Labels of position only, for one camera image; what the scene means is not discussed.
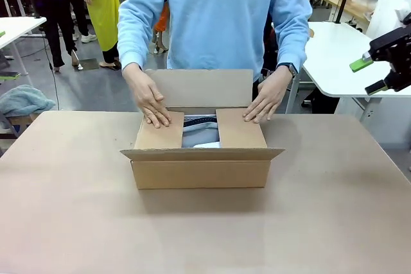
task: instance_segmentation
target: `yellow fabric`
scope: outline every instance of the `yellow fabric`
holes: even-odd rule
[[[89,15],[102,51],[108,51],[118,41],[119,0],[91,0]]]

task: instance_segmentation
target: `gray floor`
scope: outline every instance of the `gray floor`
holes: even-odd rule
[[[64,50],[64,43],[61,40],[61,46]],[[168,46],[168,36],[164,36],[164,45]],[[44,51],[44,42],[42,39],[19,39],[17,41],[18,50],[23,56],[24,64],[29,72],[30,80],[33,86],[40,89],[48,98],[57,101],[53,74],[49,69],[48,58]],[[103,60],[97,42],[82,44],[77,42],[78,57],[80,60],[96,58],[98,61]],[[51,53],[49,48],[46,49],[49,57]],[[166,53],[154,55],[153,44],[149,47],[150,54],[145,65],[146,69],[164,69],[166,68]],[[58,100],[61,110],[104,110],[113,112],[134,112],[137,110],[133,102],[128,87],[121,76],[120,71],[111,71],[109,69],[97,69],[92,71],[75,72],[70,65],[70,57],[64,51],[63,59],[66,65],[61,68],[61,73],[55,74]],[[7,71],[20,71],[16,61],[10,62],[11,67]],[[28,77],[22,76],[17,81],[6,81],[0,86],[0,95],[9,89],[28,83]],[[310,93],[310,90],[300,90],[297,95],[296,104],[293,112],[298,114],[310,113],[311,110],[302,108],[303,99]],[[278,113],[284,113],[288,92],[283,103],[278,109]],[[387,151],[391,159],[401,168],[404,174],[411,180],[411,172],[408,167],[411,166],[411,155],[406,150]]]

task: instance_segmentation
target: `white wall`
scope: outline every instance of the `white wall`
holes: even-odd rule
[[[411,5],[411,0],[378,1],[367,31],[370,38],[379,37],[399,26],[394,9],[403,1],[408,1]],[[374,117],[367,123],[367,129],[383,147],[410,147],[411,99],[383,99]]]

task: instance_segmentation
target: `open cardboard box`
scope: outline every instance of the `open cardboard box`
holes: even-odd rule
[[[171,112],[169,127],[142,121],[131,160],[139,189],[264,187],[271,160],[259,124],[243,120],[252,100],[251,70],[147,71]],[[221,148],[182,148],[184,116],[215,115]]]

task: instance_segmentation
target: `box flap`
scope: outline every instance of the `box flap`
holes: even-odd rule
[[[284,149],[150,149],[150,150],[122,150],[121,153],[133,162],[176,162],[176,161],[211,161],[211,160],[272,160]]]
[[[216,110],[222,148],[267,148],[259,124],[245,122],[245,108]]]
[[[173,149],[181,148],[184,114],[170,112],[171,123],[169,127],[162,125],[155,128],[144,119],[141,122],[134,149]]]
[[[252,100],[253,71],[147,70],[165,97],[166,107],[247,107]]]

